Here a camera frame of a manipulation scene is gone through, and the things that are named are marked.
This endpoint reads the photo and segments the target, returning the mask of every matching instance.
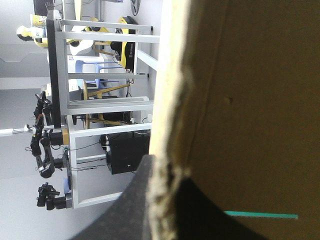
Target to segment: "black box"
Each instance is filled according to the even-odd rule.
[[[137,170],[143,155],[149,152],[149,131],[121,132],[101,135],[100,143],[106,151],[106,164],[112,174]]]

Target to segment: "metal frame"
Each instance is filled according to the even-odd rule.
[[[69,131],[69,165],[71,169],[71,195],[72,207],[74,209],[86,207],[94,204],[109,202],[117,199],[121,192],[93,197],[79,201],[78,195],[78,174],[75,170],[77,164],[86,162],[88,159],[101,158],[104,155],[94,155],[77,158],[76,138],[96,136],[102,134],[123,133],[139,130],[151,129],[151,123],[141,123],[132,125],[119,125],[112,127],[92,128],[75,130],[72,115],[79,114],[96,114],[96,113],[113,113],[127,111],[152,110],[153,101],[147,97],[130,97],[130,98],[109,98],[93,99],[86,101],[70,101],[69,96],[69,79],[92,80],[100,79],[146,79],[147,74],[137,71],[137,61],[141,59],[153,69],[157,69],[157,60],[147,53],[138,50],[140,43],[159,43],[160,36],[151,35],[152,27],[137,24],[122,24],[96,21],[78,21],[78,20],[54,20],[55,29],[55,48],[57,62],[57,82],[59,92],[59,104],[61,115],[67,116],[67,126]],[[105,28],[122,28],[134,29],[135,34],[119,34],[109,32],[70,32],[65,31],[65,25],[70,26],[87,26],[87,27],[105,27]],[[67,59],[67,42],[66,39],[77,40],[94,40],[94,41],[118,41],[118,42],[135,42],[135,59],[134,73],[68,73]]]
[[[78,173],[75,170],[77,168],[77,164],[86,162],[89,159],[97,159],[105,157],[105,155],[94,155],[87,157],[79,157],[77,158],[77,147],[76,147],[76,138],[88,137],[88,136],[96,136],[102,134],[114,134],[114,133],[124,133],[131,131],[139,131],[139,130],[148,130],[151,129],[151,123],[141,123],[141,124],[132,124],[132,125],[121,125],[121,126],[111,126],[111,127],[101,127],[101,128],[93,128],[93,129],[84,129],[84,130],[75,130],[73,126],[73,119],[71,115],[67,116],[67,122],[69,126],[69,163],[71,168],[71,194],[72,194],[72,207],[74,209],[87,207],[90,205],[105,203],[109,201],[116,200],[122,192],[116,192],[112,194],[107,194],[98,197],[92,197],[88,199],[84,199],[79,201],[79,190],[78,190]]]
[[[58,88],[60,100],[61,115],[76,115],[83,113],[105,113],[109,111],[111,106],[107,104],[90,104],[78,105],[70,103],[69,97],[69,81],[68,79],[84,79],[92,80],[96,78],[101,79],[146,79],[148,76],[144,73],[137,72],[137,60],[142,58],[152,68],[155,68],[156,61],[145,52],[138,50],[139,43],[159,43],[160,36],[144,35],[143,31],[151,33],[151,26],[137,25],[137,24],[123,24],[123,23],[110,23],[110,22],[97,22],[97,21],[78,21],[78,20],[60,20],[56,19],[57,25],[60,26],[60,31],[55,32],[55,45],[57,52],[57,71],[58,71]],[[119,34],[109,32],[71,32],[62,31],[64,25],[71,26],[89,26],[89,27],[105,27],[105,28],[128,28],[136,30],[136,34]],[[68,73],[68,60],[67,60],[67,43],[66,39],[78,40],[96,40],[96,41],[118,41],[118,42],[135,42],[135,59],[134,59],[134,73]],[[122,109],[125,108],[127,103],[123,103]],[[131,105],[132,108],[139,110],[151,109],[150,106],[153,102],[136,102]]]

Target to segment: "black panel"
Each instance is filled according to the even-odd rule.
[[[46,3],[54,3],[54,0],[33,0],[34,14],[39,16],[47,16],[48,10]]]
[[[58,84],[56,32],[53,10],[48,10],[48,15],[46,19],[46,31],[48,38],[49,68],[52,91],[52,121],[54,128],[59,129],[61,128],[61,113]]]

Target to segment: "blue chair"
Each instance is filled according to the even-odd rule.
[[[82,60],[77,60],[75,61],[75,72],[76,73],[82,73],[83,72],[83,65],[85,64],[94,64],[94,68],[95,68],[95,72],[96,73],[100,73],[100,71],[102,69],[121,69],[122,66],[101,66],[99,64],[117,64],[114,61],[82,61]],[[81,86],[82,85],[82,79],[78,79],[78,85]],[[107,89],[106,86],[104,86],[102,83],[115,83],[115,82],[119,82],[118,80],[104,80],[104,79],[95,79],[94,81],[85,81],[88,84],[96,84],[98,89]]]

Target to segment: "teal stripe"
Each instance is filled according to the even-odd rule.
[[[298,219],[297,214],[286,214],[286,213],[249,212],[249,211],[224,211],[224,213],[229,216],[235,216],[235,217]]]

